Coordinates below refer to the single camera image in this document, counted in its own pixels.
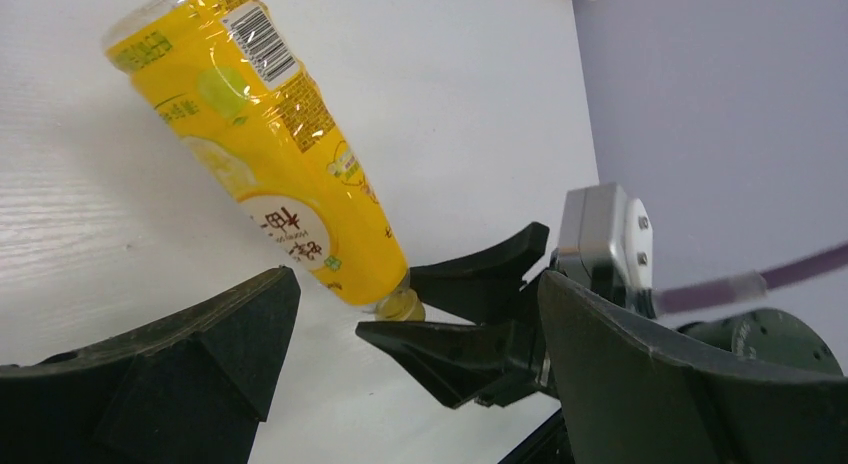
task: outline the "dark green motor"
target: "dark green motor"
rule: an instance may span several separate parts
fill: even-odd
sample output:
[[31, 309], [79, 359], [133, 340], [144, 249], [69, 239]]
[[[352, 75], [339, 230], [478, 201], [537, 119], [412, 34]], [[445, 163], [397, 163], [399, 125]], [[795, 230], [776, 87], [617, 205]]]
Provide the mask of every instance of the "dark green motor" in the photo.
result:
[[842, 375], [839, 362], [810, 326], [785, 311], [757, 309], [679, 329], [693, 339], [773, 364]]

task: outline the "purple wall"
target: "purple wall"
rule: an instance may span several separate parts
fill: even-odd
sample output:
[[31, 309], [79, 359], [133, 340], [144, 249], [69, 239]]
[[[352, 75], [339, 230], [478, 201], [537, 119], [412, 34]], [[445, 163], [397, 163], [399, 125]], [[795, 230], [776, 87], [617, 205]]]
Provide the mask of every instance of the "purple wall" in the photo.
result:
[[[848, 0], [575, 0], [575, 12], [600, 177], [645, 202], [658, 287], [848, 240]], [[768, 305], [848, 366], [846, 277]]]

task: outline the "white table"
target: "white table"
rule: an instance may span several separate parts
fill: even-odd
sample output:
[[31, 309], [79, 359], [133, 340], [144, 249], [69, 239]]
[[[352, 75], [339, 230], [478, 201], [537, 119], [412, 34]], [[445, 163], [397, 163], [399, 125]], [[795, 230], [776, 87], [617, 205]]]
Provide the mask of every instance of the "white table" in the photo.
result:
[[[33, 364], [289, 263], [98, 47], [144, 0], [3, 0], [0, 362]], [[551, 226], [597, 182], [569, 0], [265, 0], [412, 264]], [[557, 406], [442, 408], [311, 276], [251, 462], [493, 463]], [[431, 313], [431, 318], [438, 318]]]

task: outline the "black plastic part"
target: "black plastic part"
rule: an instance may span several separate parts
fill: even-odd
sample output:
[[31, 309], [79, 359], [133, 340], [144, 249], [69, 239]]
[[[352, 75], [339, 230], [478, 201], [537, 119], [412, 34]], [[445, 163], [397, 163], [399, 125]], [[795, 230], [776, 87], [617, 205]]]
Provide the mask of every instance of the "black plastic part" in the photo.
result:
[[556, 273], [539, 305], [578, 464], [848, 462], [848, 380], [735, 356]]
[[499, 464], [575, 464], [562, 412], [549, 417]]
[[488, 407], [496, 405], [506, 407], [536, 392], [541, 392], [551, 397], [557, 396], [556, 381], [553, 373], [549, 373], [547, 382], [540, 384], [537, 381], [537, 377], [541, 374], [545, 352], [547, 350], [542, 325], [539, 322], [539, 304], [536, 297], [539, 293], [540, 278], [541, 275], [536, 276], [535, 279], [530, 281], [521, 290], [518, 297], [509, 303], [509, 308], [514, 316], [514, 319], [509, 322], [520, 322], [526, 329], [533, 331], [532, 352], [522, 362], [521, 366], [522, 369], [528, 372], [522, 373], [524, 378], [518, 381], [513, 380], [510, 386], [501, 386], [495, 393], [483, 393], [479, 395], [475, 402], [481, 406]]
[[509, 306], [524, 274], [545, 255], [549, 230], [533, 222], [506, 241], [476, 254], [410, 269], [410, 287], [430, 306], [475, 324], [515, 318]]
[[30, 367], [0, 366], [0, 462], [236, 464], [297, 314], [290, 269]]
[[477, 398], [496, 403], [501, 393], [522, 389], [537, 372], [528, 364], [536, 349], [535, 329], [517, 322], [482, 327], [360, 322], [356, 335], [389, 354], [452, 409]]

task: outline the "yellow label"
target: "yellow label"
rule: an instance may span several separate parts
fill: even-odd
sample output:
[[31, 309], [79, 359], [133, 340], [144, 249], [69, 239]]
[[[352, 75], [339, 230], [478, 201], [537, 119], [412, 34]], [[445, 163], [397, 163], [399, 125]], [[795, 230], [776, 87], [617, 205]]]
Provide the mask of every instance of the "yellow label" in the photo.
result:
[[315, 82], [258, 0], [187, 0], [107, 51], [251, 218], [344, 301], [407, 264]]

